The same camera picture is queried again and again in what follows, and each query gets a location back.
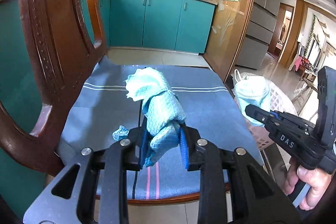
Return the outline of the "blue waffle cloth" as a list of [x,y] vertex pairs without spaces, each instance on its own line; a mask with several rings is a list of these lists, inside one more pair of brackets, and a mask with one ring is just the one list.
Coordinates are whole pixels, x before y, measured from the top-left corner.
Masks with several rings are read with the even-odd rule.
[[145,166],[153,166],[170,149],[179,145],[179,130],[186,114],[164,75],[153,69],[137,69],[128,75],[128,98],[142,101],[142,113],[150,134]]

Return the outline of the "wooden stool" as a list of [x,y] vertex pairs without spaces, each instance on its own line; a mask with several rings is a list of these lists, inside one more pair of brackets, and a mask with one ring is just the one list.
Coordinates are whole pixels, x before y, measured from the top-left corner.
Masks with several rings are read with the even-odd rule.
[[302,88],[295,90],[297,94],[291,102],[300,118],[315,122],[318,116],[317,85],[311,80],[304,79],[303,81],[305,84]]

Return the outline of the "small blue cloth scrap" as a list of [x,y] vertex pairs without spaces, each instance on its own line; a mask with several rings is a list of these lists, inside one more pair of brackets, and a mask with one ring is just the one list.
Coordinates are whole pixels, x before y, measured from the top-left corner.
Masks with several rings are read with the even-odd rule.
[[120,125],[119,128],[112,133],[113,139],[115,141],[121,141],[122,139],[126,139],[128,136],[129,130]]

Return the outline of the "brown wooden chair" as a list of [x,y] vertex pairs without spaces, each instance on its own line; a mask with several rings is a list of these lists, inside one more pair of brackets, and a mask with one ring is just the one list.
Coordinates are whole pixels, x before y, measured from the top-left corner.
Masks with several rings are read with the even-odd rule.
[[80,0],[18,0],[23,35],[42,101],[32,132],[1,108],[1,148],[19,164],[52,176],[63,168],[56,147],[84,81],[107,53],[98,0],[87,0],[91,42]]

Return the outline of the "light blue bagged cloth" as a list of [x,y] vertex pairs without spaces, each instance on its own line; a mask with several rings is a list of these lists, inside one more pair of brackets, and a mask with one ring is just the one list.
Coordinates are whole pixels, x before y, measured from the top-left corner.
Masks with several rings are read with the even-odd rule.
[[253,126],[263,126],[262,123],[249,117],[245,108],[247,105],[255,105],[267,112],[270,112],[270,86],[269,81],[257,75],[235,75],[235,85],[233,93],[241,113]]

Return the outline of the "blue towel on chair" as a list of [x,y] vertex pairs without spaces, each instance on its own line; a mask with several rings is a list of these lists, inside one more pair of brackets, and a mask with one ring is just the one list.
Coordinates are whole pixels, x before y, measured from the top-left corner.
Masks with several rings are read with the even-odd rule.
[[[158,66],[186,113],[186,124],[217,147],[245,148],[259,163],[263,159],[236,102],[219,76],[209,69]],[[127,98],[125,81],[136,65],[116,65],[104,57],[84,83],[63,129],[57,154],[68,163],[83,148],[110,147],[120,126],[137,127],[140,104]],[[181,197],[199,191],[199,172],[188,172],[175,147],[156,165],[127,173],[127,194],[136,200]]]

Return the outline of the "grey refrigerator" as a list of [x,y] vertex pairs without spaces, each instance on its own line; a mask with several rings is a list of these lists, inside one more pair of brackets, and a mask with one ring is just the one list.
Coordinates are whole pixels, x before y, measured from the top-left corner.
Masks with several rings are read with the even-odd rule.
[[261,67],[273,36],[279,7],[280,0],[254,0],[237,66],[256,70]]

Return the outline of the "glass sliding door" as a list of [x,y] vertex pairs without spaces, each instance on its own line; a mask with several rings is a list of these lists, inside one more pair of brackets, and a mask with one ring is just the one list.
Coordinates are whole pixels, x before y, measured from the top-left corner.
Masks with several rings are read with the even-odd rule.
[[217,0],[203,57],[223,82],[235,66],[252,14],[253,0]]

